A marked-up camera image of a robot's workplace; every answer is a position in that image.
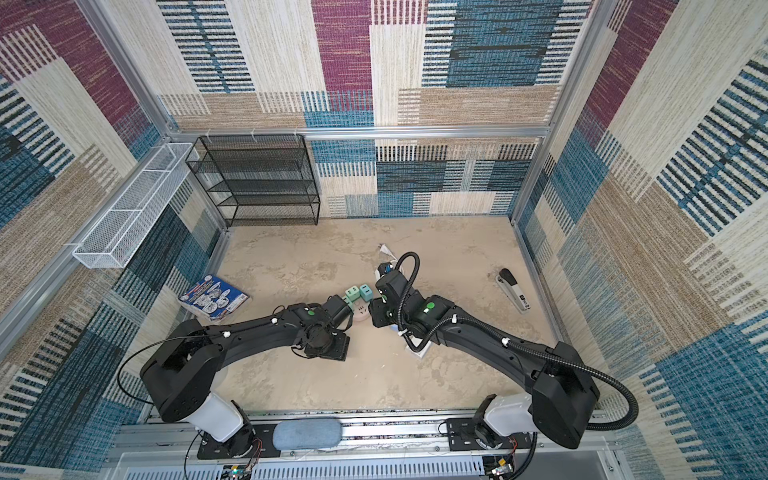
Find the black wire mesh shelf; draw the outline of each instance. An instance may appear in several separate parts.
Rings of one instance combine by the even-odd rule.
[[[320,197],[300,135],[199,137],[187,166],[230,227],[317,225]]]

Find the beige marble floor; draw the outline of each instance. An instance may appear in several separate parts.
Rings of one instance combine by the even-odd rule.
[[[269,315],[280,304],[321,303],[351,285],[372,286],[373,269],[386,260],[380,243],[395,255],[419,254],[415,286],[423,296],[436,293],[507,332],[554,345],[503,217],[321,219],[316,227],[238,227],[219,274],[253,298],[231,321]],[[495,285],[503,267],[531,301],[525,315]],[[345,362],[305,360],[287,348],[273,349],[231,365],[218,391],[247,410],[473,407],[489,393],[521,391],[456,349],[432,346],[419,359],[396,333],[376,329],[370,320],[355,323],[348,334]]]

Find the mint green block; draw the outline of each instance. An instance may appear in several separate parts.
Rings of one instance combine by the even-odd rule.
[[[349,290],[346,291],[346,297],[353,302],[360,298],[360,289],[357,288],[357,285],[351,286]]]
[[[371,300],[373,300],[373,290],[371,290],[370,286],[363,284],[360,286],[360,296],[366,302],[370,302]]]

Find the power cord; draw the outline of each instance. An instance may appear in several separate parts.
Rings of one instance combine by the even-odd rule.
[[[126,359],[124,362],[123,362],[123,364],[122,364],[122,365],[120,365],[120,368],[118,369],[118,388],[119,388],[119,389],[120,389],[120,390],[121,390],[121,391],[122,391],[122,392],[123,392],[125,395],[127,395],[129,398],[132,398],[132,399],[136,400],[137,402],[147,403],[148,405],[154,405],[154,402],[148,402],[147,400],[144,400],[144,399],[140,399],[140,398],[139,398],[139,397],[137,397],[137,396],[131,395],[131,394],[130,394],[130,393],[129,393],[129,392],[128,392],[128,391],[127,391],[127,390],[126,390],[124,387],[123,387],[123,384],[122,384],[122,382],[120,381],[120,375],[122,374],[122,372],[123,372],[123,369],[124,369],[124,368],[125,368],[125,366],[128,364],[128,362],[130,362],[130,361],[131,361],[131,360],[132,360],[132,359],[133,359],[133,358],[134,358],[136,355],[138,355],[139,353],[142,353],[143,351],[145,351],[145,350],[147,350],[147,349],[150,349],[150,348],[152,348],[153,346],[156,346],[156,345],[160,345],[161,343],[170,342],[171,340],[196,339],[196,338],[203,338],[203,337],[201,337],[201,336],[199,336],[199,335],[174,336],[174,337],[171,337],[170,339],[165,339],[165,340],[161,340],[161,341],[159,341],[159,342],[150,343],[149,345],[145,346],[144,348],[142,348],[142,349],[139,349],[139,350],[138,350],[136,353],[134,353],[133,355],[129,356],[129,357],[128,357],[128,358],[127,358],[127,359]]]
[[[525,469],[528,468],[528,466],[531,464],[531,460],[533,460],[533,454],[536,452],[537,444],[538,444],[538,432],[533,432],[533,434],[531,435],[531,448],[528,450],[528,454],[525,456],[525,460],[523,460],[522,464],[520,465],[520,469],[515,470],[512,473],[512,476],[509,477],[508,480],[515,480],[517,477],[522,475],[523,472],[525,472]]]
[[[187,477],[187,459],[190,458],[190,450],[192,449],[192,445],[194,445],[194,441],[197,440],[197,437],[199,436],[200,430],[197,431],[197,435],[194,436],[189,448],[187,448],[187,453],[184,454],[184,480],[190,480],[189,477]]]

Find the white wire mesh basket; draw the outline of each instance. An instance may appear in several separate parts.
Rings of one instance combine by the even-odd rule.
[[[190,143],[160,148],[74,249],[74,258],[88,268],[125,268],[187,177],[184,161],[198,158]]]

